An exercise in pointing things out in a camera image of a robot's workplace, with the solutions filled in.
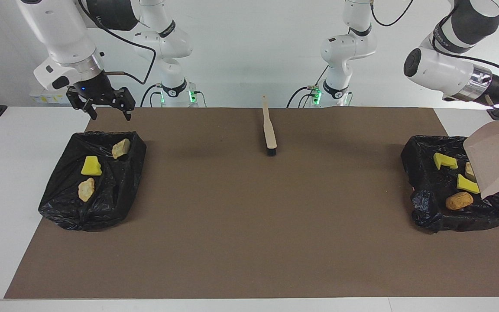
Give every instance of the black plastic bag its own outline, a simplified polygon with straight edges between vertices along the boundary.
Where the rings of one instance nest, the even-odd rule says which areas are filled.
[[[129,139],[128,154],[113,159],[113,145]],[[38,211],[63,229],[95,231],[116,225],[130,211],[140,184],[146,145],[136,132],[73,134],[55,166]],[[86,156],[97,156],[103,174],[93,176],[95,193],[87,203],[78,197]]]
[[[413,186],[413,221],[434,233],[438,231],[479,231],[499,227],[499,193],[481,199],[471,194],[474,202],[461,211],[446,208],[446,198],[462,192],[457,189],[457,175],[465,175],[469,161],[461,136],[413,136],[402,151],[404,170]],[[436,168],[435,153],[457,158],[459,168]]]

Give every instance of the yellow object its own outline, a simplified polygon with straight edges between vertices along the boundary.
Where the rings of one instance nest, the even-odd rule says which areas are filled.
[[[467,180],[463,175],[457,175],[457,189],[466,190],[467,192],[473,194],[480,194],[481,190],[479,189],[479,185],[473,181]]]
[[[457,169],[457,159],[444,154],[434,154],[434,163],[436,164],[436,168],[438,168],[438,170],[440,170],[441,166],[447,166],[450,169]]]
[[[84,176],[100,176],[102,173],[101,164],[97,160],[97,156],[86,156],[81,174]]]

